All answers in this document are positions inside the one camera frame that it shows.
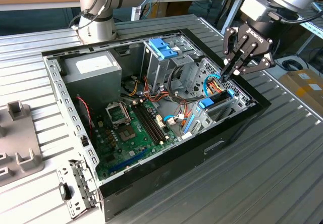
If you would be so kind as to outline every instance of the cardboard box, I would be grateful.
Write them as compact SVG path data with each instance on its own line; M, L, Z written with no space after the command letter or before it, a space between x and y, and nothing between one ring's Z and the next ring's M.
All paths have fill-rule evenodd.
M279 82L323 116L323 79L311 69L288 72Z

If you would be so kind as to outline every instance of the black cable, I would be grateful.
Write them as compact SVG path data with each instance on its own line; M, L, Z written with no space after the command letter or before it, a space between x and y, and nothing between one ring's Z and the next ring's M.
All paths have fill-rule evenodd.
M75 17L70 21L69 28L72 26L72 23L73 23L77 18L79 18L79 17L81 17L81 16L83 16L83 15L85 15L85 14L89 13L89 12L94 8L94 6L96 5L97 1L98 1L98 0L94 0L94 2L93 2L93 4L91 5L91 7L90 7L90 8L85 9L84 11L81 11L81 13L79 13L77 16L75 16Z
M305 59L303 59L299 54L297 54L297 53L284 53L283 55L282 55L282 58L284 58L284 57L289 57L289 56L297 56L297 57L299 57L300 59L302 59L304 62L305 62L305 64L306 64L306 66L307 66L307 68L309 69L309 65L308 65L308 63L307 63L307 61L305 60Z
M304 69L303 66L299 62L297 62L297 61L295 61L293 59L283 61L281 66L283 66L282 68L284 70L288 71L288 72L297 71L297 70L303 70Z
M199 6L200 8L204 9L204 10L208 10L208 8L204 8L202 6L200 6L198 3L196 3L196 1L193 1L195 3L196 6Z
M167 81L167 84L168 84L168 93L169 93L169 96L170 98L178 103L178 104L184 104L185 102L187 103L190 103L190 102L194 102L194 101L197 101L199 99L202 99L203 96L200 96L200 97L192 97L192 98L187 98L187 99L184 99L182 97L179 97L179 96L176 96L174 93L173 93L173 90L172 90L172 79L173 77L181 70L183 66L180 66L180 67L174 67L172 73L169 75L168 77L168 81Z
M214 3L214 0L212 0L212 3L211 3L210 7L207 10L206 19L208 19L208 15L210 14L210 11L211 11L211 9L213 7L213 3Z
M94 8L94 6L96 5L97 1L98 1L98 0L94 0L94 2L93 2L93 4L91 5L91 7L90 7L90 8L88 8L88 9L86 9L86 10L84 10L84 12L83 12L83 13L85 13L85 14L89 13L89 12Z
M224 11L224 9L225 9L225 7L226 7L226 5L227 5L228 1L229 1L229 0L224 0L224 1L223 1L223 5L222 5L222 7L221 7L221 9L220 9L220 12L218 13L218 16L217 16L217 18L216 18L215 22L214 22L214 26L215 26L215 27L218 25L219 20L220 20L220 18L221 18L221 15L222 15L222 13L223 13L223 11Z
M70 22L70 24L69 24L69 28L72 26L73 22L74 22L77 18L81 17L82 15L83 15L83 13L81 12L81 13L79 13L77 16L75 16L75 17L71 20L71 22Z
M143 7L143 9L142 9L142 11L140 13L139 19L141 19L141 17L143 16L143 13L146 10L146 7L147 7L147 4L145 4L145 6Z
M317 13L315 16L312 16L310 18L307 19L303 19L303 20L297 20L297 21L288 21L284 18L281 19L281 23L283 24L287 24L287 25L296 25L296 24L302 24L302 23L306 23L312 20L315 20L316 18L323 16L323 11Z
M105 2L104 2L104 5L102 6L102 8L103 7L106 7L106 5L107 5L107 3L109 2L109 0L105 0ZM89 23L87 23L85 26L81 26L81 27L79 27L78 28L78 30L81 30L81 29L83 29L84 27L87 27L87 26L89 26L96 18L98 18L99 17L99 13L97 13L93 18L92 18L92 20L89 22Z
M158 6L157 6L157 12L156 12L156 18L158 17L158 11L159 11L159 6L160 6L160 0L157 0Z

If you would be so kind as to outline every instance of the green motherboard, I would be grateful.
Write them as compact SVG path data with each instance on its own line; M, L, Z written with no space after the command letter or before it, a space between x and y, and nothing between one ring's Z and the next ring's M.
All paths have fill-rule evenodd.
M159 128L165 141L156 141L155 136L151 135L150 126L147 125L147 118L144 119L133 105L126 106L126 109L131 122L128 125L121 124L117 129L113 128L111 118L106 111L93 119L95 128L93 129L92 143L100 160L96 168L100 180L163 151L177 142L175 134L167 127ZM143 111L143 109L150 115L148 120L153 120L157 126L157 113L153 104L150 101L145 101L141 105L141 110ZM124 116L117 108L109 113L113 121L122 119Z

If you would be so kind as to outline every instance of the ram slot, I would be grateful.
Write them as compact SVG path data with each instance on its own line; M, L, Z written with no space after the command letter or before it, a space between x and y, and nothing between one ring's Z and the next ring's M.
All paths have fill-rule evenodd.
M165 141L163 132L159 129L156 122L150 117L144 106L138 106L134 109L134 113L139 118L141 124L152 138L155 145L158 145L161 141Z

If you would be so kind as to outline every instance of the aluminum extrusion table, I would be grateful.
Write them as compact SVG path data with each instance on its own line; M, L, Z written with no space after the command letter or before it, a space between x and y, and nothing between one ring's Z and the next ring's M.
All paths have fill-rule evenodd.
M117 24L121 37L188 28L221 57L222 37L194 15ZM1 223L70 223L56 168L78 158L41 51L80 45L72 30L0 37L0 108L22 100L45 168L0 187ZM239 140L111 223L319 223L323 219L322 119L265 72L245 76L272 103ZM98 208L76 223L101 223Z

